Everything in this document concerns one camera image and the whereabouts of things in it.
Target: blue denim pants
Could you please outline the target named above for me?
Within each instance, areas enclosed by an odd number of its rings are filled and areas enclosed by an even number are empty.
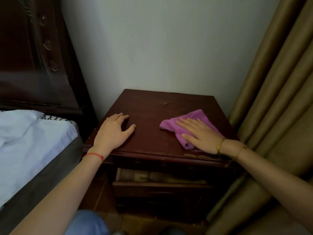
[[[97,213],[91,210],[78,210],[65,235],[111,235],[108,226]],[[167,227],[160,235],[186,235],[175,227]]]

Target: white wall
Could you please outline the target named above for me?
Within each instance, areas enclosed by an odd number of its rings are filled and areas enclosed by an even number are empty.
[[[229,114],[279,0],[62,0],[97,117],[125,88],[215,96]]]

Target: wooden nightstand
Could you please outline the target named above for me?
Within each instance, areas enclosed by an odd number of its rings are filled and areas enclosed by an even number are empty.
[[[123,113],[130,117],[123,130],[135,124],[133,135],[105,160],[112,184],[116,209],[120,212],[147,213],[182,222],[199,222],[242,173],[242,168],[227,156],[185,150],[175,134],[162,130],[162,120],[202,109],[211,123],[227,138],[238,139],[213,96],[129,90],[122,92],[101,123],[84,144],[93,146],[95,136],[107,117]],[[123,169],[161,172],[199,183],[164,183],[147,179],[134,182],[120,177]]]

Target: person's left hand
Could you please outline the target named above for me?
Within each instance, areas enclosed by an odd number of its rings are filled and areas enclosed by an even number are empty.
[[[113,149],[121,146],[135,130],[133,124],[126,131],[122,131],[121,125],[128,117],[120,113],[107,118],[101,125],[90,151],[106,158]]]

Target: person's left arm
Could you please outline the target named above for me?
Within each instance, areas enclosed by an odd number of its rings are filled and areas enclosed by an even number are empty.
[[[101,126],[88,153],[104,157],[122,145],[133,133],[135,125],[122,131],[121,124],[128,118],[112,115]],[[61,235],[66,232],[93,177],[102,164],[97,155],[87,155],[10,233],[10,235]]]

